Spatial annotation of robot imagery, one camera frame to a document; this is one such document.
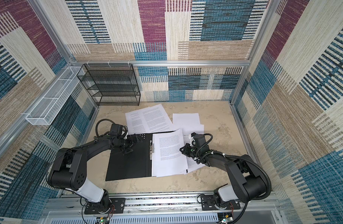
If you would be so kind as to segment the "orange black file folder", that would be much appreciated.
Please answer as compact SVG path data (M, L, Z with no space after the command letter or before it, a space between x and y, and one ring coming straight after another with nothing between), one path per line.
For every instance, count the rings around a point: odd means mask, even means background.
M152 177L152 136L155 133L138 134L142 139L136 144L133 152L123 155L112 152L109 157L109 164L106 173L106 181L116 181L132 178Z

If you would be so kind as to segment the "blank-side white sheet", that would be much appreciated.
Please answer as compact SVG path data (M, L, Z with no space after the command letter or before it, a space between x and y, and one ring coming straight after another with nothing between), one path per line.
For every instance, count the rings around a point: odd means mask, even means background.
M173 113L172 121L176 129L201 124L198 113Z

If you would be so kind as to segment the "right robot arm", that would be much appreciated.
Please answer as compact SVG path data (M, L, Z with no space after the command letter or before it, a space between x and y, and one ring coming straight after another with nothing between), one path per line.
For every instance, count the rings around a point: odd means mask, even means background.
M250 156L227 155L210 149L209 143L213 139L210 133L192 133L191 137L192 142L181 147L180 152L197 164L218 168L228 174L230 184L214 190L216 208L226 208L230 201L248 203L270 195L272 187L268 174Z

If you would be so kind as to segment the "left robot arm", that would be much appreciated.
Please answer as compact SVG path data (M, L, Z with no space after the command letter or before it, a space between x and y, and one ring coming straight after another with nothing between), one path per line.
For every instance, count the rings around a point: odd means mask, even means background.
M132 147L141 142L138 135L128 134L127 126L101 119L96 123L93 141L73 148L61 148L57 152L46 175L46 182L51 187L80 196L85 199L87 206L105 213L111 207L109 193L88 180L87 162L107 150L129 154L133 152Z

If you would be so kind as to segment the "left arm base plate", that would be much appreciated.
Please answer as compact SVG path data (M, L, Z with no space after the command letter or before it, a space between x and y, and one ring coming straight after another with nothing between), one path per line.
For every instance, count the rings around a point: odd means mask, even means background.
M122 214L124 211L126 198L110 198L108 201L102 200L100 203L87 202L84 215L111 215Z

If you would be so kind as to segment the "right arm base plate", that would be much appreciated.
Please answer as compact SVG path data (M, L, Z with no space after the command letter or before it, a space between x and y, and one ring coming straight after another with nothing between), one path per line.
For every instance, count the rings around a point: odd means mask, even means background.
M235 200L225 202L215 195L200 194L197 196L197 202L201 204L203 211L241 209L240 204Z

